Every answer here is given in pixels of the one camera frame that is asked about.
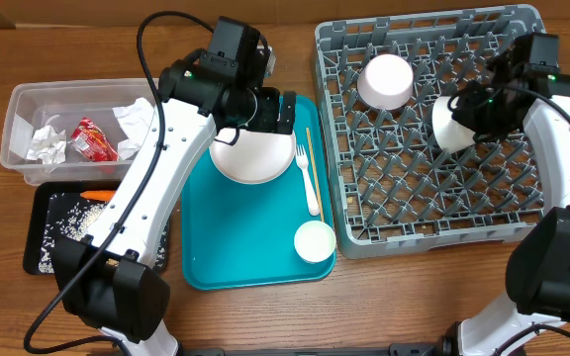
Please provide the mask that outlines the pink plate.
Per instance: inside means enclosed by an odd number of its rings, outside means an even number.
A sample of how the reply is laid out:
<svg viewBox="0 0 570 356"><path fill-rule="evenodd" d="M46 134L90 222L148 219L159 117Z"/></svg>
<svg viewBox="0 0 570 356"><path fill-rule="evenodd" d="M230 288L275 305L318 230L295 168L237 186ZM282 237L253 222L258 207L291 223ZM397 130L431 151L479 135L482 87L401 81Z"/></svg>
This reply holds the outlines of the pink plate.
<svg viewBox="0 0 570 356"><path fill-rule="evenodd" d="M263 184L283 174L291 165L296 136L279 133L255 133L223 129L211 144L210 156L216 168L227 178L241 184Z"/></svg>

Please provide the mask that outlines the white bowl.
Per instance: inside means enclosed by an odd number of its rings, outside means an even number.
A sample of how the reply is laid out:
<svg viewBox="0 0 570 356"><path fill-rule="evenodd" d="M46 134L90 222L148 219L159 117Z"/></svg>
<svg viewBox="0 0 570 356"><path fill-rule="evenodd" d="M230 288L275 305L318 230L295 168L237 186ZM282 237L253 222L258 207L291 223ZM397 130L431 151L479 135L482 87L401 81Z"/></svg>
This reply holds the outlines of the white bowl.
<svg viewBox="0 0 570 356"><path fill-rule="evenodd" d="M450 96L439 96L432 106L431 125L437 145L446 152L454 153L475 144L474 132L452 119L447 104Z"/></svg>

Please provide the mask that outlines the white paper cup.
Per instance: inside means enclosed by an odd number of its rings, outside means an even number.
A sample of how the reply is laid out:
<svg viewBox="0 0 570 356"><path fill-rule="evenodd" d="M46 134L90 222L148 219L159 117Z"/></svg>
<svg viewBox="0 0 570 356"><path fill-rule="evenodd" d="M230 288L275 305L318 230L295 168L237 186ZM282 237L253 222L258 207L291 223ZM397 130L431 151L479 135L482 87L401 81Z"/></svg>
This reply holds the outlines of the white paper cup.
<svg viewBox="0 0 570 356"><path fill-rule="evenodd" d="M294 248L308 263L323 262L333 255L336 248L333 229L325 222L305 222L295 232Z"/></svg>

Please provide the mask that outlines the white napkin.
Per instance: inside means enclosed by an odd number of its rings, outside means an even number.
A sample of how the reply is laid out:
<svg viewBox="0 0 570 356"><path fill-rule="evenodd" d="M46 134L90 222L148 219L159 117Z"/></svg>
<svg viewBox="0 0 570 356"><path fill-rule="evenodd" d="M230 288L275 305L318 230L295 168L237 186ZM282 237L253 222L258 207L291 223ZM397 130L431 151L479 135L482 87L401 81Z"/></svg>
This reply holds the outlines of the white napkin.
<svg viewBox="0 0 570 356"><path fill-rule="evenodd" d="M153 118L154 108L146 98L137 98L133 104L114 107L113 114L126 135L117 145L121 160L127 160L138 153L143 146Z"/></svg>

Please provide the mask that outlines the red snack wrapper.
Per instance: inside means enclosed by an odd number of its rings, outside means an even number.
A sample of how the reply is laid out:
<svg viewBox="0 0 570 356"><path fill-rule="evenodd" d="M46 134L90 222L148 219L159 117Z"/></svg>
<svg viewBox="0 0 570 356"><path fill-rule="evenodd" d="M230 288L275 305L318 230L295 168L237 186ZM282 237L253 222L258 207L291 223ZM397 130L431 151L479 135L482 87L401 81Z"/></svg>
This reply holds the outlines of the red snack wrapper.
<svg viewBox="0 0 570 356"><path fill-rule="evenodd" d="M69 144L86 159L93 162L117 161L118 152L107 140L102 130L84 117L73 131Z"/></svg>

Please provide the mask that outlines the orange carrot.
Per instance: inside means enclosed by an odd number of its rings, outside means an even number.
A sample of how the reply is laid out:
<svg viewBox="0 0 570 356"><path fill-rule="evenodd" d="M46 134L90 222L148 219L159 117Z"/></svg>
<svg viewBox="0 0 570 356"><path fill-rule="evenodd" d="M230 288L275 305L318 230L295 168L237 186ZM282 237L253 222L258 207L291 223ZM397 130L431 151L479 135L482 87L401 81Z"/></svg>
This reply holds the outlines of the orange carrot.
<svg viewBox="0 0 570 356"><path fill-rule="evenodd" d="M86 200L110 202L113 199L115 193L115 190L84 191L80 194L80 197Z"/></svg>

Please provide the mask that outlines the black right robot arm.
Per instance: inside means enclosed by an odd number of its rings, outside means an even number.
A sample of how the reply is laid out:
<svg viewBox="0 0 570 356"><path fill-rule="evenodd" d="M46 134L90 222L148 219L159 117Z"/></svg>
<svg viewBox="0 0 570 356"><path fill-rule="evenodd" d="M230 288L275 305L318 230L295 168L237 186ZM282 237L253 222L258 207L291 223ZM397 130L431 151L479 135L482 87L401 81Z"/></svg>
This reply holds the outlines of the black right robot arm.
<svg viewBox="0 0 570 356"><path fill-rule="evenodd" d="M434 355L522 355L543 331L570 338L570 75L560 71L558 50L555 35L520 36L489 59L490 83L472 81L435 101L433 135L445 152L523 131L545 203L509 258L505 292L451 326Z"/></svg>

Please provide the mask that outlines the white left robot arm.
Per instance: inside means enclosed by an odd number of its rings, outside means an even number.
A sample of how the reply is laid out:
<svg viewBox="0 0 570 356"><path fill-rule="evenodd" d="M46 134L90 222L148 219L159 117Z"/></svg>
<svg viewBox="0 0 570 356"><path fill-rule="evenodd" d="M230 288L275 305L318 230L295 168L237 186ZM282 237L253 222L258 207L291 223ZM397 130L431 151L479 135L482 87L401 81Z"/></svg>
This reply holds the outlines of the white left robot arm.
<svg viewBox="0 0 570 356"><path fill-rule="evenodd" d="M125 355L176 355L163 318L168 284L153 270L170 214L217 134L294 128L295 94L264 85L271 50L260 31L223 17L197 49L149 78L155 108L142 148L112 200L79 239L51 254L55 303Z"/></svg>

